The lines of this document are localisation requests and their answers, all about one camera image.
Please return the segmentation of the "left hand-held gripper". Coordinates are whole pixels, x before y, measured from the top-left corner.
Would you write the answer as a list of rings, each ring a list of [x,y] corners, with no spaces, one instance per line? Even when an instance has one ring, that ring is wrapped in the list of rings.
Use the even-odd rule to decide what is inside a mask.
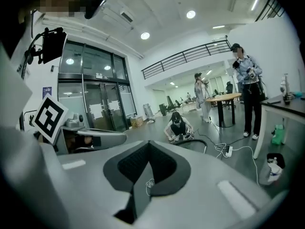
[[[95,128],[84,128],[83,116],[73,114],[73,118],[67,118],[68,108],[46,94],[33,118],[33,125],[43,136],[47,143],[55,148],[58,155],[69,153],[64,130],[76,133],[76,135],[92,136],[93,145],[91,149],[107,149],[122,145],[127,140],[125,133],[100,130]]]

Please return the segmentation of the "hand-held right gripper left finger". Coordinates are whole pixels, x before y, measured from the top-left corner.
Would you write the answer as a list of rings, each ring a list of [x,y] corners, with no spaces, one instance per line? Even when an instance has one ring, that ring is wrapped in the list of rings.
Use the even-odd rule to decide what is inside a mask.
[[[47,187],[40,199],[40,218],[53,229],[148,229],[144,212],[133,224],[114,215],[126,208],[130,194],[115,190],[103,173],[106,161],[140,144],[134,143],[67,156],[41,145]]]

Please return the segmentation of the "person's left hand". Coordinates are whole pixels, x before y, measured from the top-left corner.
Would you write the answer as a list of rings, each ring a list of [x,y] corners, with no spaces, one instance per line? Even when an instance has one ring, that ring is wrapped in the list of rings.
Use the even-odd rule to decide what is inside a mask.
[[[93,145],[92,136],[76,135],[65,138],[65,143],[70,153],[79,148],[87,148]]]

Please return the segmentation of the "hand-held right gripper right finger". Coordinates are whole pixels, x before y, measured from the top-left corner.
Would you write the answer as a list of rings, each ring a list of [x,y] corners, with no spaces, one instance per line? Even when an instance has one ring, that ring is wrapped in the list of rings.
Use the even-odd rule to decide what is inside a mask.
[[[133,224],[135,228],[256,228],[255,216],[271,201],[262,188],[211,155],[159,144],[184,157],[191,175],[177,193],[152,198]]]

